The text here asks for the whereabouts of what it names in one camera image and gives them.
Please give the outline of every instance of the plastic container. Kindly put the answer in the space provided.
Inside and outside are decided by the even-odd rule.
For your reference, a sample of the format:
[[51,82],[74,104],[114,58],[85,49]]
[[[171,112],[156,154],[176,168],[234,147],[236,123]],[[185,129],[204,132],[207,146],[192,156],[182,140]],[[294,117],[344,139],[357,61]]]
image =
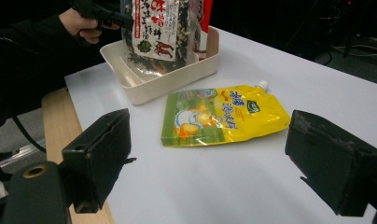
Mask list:
[[127,97],[133,105],[147,103],[169,92],[178,90],[191,82],[213,75],[217,71],[218,31],[209,27],[206,59],[174,70],[149,81],[139,80],[121,58],[122,40],[101,48],[101,54],[117,76]]

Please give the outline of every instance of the hand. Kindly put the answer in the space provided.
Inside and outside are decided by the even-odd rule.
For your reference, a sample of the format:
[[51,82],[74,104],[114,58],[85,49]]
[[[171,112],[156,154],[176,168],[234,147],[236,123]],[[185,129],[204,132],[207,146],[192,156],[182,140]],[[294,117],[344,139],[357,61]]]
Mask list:
[[[72,8],[60,14],[60,20],[66,31],[75,39],[83,37],[87,42],[96,44],[99,42],[99,36],[102,30],[96,29],[98,21],[96,19],[83,18]],[[112,24],[111,26],[102,26],[107,29],[118,30],[119,26]]]

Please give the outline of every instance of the seaweed package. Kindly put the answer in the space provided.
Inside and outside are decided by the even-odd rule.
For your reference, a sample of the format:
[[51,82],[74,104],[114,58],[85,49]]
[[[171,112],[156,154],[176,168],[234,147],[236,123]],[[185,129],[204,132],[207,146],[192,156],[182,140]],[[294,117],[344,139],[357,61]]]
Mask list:
[[120,0],[133,30],[121,29],[122,60],[142,82],[199,61],[201,0]]
[[260,82],[257,86],[169,94],[162,144],[165,147],[227,144],[287,129],[290,116],[266,89],[266,82]]

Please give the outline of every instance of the spout pouch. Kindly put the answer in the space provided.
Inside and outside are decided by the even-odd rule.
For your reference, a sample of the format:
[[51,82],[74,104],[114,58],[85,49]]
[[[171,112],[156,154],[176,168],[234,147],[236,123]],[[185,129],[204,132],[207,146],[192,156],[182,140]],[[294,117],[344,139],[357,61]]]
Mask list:
[[161,141],[196,147],[246,141],[288,128],[290,116],[259,86],[181,91],[168,95]]

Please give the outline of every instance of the white surface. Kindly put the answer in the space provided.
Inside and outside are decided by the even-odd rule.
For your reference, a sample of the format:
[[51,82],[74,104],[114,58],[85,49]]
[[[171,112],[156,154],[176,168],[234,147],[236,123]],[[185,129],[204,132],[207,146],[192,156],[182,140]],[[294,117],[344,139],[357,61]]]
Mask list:
[[[314,113],[377,147],[377,84],[224,31],[216,74],[181,90],[269,83],[286,111]],[[129,108],[132,154],[108,203],[115,222],[371,223],[340,217],[303,182],[285,154],[287,131],[216,147],[161,145],[166,96],[132,105],[107,64],[66,78],[83,129],[106,112]]]

